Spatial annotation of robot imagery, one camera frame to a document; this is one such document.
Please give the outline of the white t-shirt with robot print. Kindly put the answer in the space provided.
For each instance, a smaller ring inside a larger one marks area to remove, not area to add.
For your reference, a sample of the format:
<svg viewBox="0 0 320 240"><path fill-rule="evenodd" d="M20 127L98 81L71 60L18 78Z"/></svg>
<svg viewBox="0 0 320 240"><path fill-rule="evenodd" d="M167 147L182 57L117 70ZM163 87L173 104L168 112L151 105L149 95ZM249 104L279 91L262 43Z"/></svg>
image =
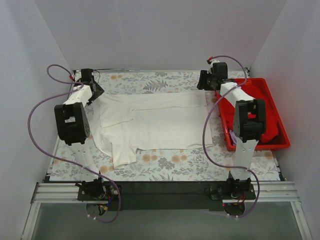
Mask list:
<svg viewBox="0 0 320 240"><path fill-rule="evenodd" d="M204 91L111 95L92 103L95 146L121 169L140 150L189 150L213 146Z"/></svg>

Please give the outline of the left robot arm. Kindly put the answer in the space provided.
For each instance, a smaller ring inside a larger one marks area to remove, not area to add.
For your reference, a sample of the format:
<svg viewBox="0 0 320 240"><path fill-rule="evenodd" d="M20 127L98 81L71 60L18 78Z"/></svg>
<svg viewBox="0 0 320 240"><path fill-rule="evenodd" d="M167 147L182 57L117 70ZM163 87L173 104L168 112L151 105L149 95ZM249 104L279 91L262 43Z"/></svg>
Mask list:
<svg viewBox="0 0 320 240"><path fill-rule="evenodd" d="M94 70L81 69L73 79L77 82L67 100L54 107L54 114L59 138L75 154L75 162L81 165L80 179L77 183L82 193L95 200L106 196L103 179L92 172L97 172L88 138L91 134L85 106L96 100L104 90L95 81Z"/></svg>

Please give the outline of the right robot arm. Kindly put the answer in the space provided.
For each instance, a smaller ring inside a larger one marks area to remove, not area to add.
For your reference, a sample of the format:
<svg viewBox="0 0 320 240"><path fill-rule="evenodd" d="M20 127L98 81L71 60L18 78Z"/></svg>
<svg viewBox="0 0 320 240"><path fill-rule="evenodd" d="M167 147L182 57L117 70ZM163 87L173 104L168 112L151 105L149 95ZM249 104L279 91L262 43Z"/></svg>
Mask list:
<svg viewBox="0 0 320 240"><path fill-rule="evenodd" d="M227 100L234 109L233 133L236 139L234 165L227 180L214 191L218 196L237 199L251 190L251 164L256 146L267 128L266 103L248 95L242 85L228 77L225 62L209 59L209 69L200 72L197 89L215 91L218 101Z"/></svg>

